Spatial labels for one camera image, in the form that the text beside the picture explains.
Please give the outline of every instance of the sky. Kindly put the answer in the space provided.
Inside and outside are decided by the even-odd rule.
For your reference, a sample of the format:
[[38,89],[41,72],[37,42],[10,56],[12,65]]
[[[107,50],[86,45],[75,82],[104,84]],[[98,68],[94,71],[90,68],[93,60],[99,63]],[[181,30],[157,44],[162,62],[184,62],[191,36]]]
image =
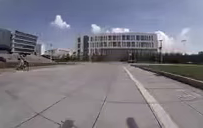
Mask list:
[[153,32],[165,52],[203,51],[203,0],[0,0],[0,27],[75,48],[78,35]]

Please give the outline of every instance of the concrete pavement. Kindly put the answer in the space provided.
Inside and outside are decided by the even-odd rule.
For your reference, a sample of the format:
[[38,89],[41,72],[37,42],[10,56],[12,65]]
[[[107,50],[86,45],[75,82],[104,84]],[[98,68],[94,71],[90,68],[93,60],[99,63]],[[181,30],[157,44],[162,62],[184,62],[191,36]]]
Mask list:
[[0,128],[159,128],[125,66],[181,128],[203,128],[203,91],[127,64],[84,63],[0,74]]

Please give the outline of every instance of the streetlight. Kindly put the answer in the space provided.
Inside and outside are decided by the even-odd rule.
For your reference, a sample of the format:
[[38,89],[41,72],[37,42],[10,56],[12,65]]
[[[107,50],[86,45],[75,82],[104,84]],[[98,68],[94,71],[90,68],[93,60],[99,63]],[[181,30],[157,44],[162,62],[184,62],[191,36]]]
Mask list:
[[184,55],[186,54],[186,45],[185,43],[187,42],[187,40],[181,40],[181,43],[183,43],[183,47],[184,47]]
[[162,56],[162,41],[163,40],[159,40],[160,41],[160,46],[159,46],[159,63],[162,63],[163,61],[163,56]]

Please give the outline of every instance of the grass lawn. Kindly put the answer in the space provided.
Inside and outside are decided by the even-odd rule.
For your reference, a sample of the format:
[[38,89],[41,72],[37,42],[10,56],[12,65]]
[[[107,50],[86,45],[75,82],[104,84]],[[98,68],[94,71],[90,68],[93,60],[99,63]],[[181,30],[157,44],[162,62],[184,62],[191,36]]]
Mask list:
[[148,67],[203,81],[203,65],[150,65]]

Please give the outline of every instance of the distant building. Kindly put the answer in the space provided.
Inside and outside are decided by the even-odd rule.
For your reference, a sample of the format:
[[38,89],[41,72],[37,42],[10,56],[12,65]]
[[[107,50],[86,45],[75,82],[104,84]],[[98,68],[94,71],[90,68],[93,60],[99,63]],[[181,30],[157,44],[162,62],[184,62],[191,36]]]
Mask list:
[[12,35],[12,52],[28,53],[35,52],[37,36],[15,31]]
[[35,52],[36,55],[41,55],[42,44],[36,44]]
[[53,56],[53,57],[57,57],[60,58],[63,55],[67,55],[70,53],[69,49],[64,49],[64,48],[55,48],[55,49],[49,49],[45,51],[45,55],[49,55],[49,56]]
[[11,52],[11,31],[0,28],[0,52]]
[[45,44],[41,44],[41,55],[44,55],[46,51],[46,45]]
[[105,61],[139,60],[157,53],[158,40],[154,33],[103,33],[77,38],[80,59],[101,57]]

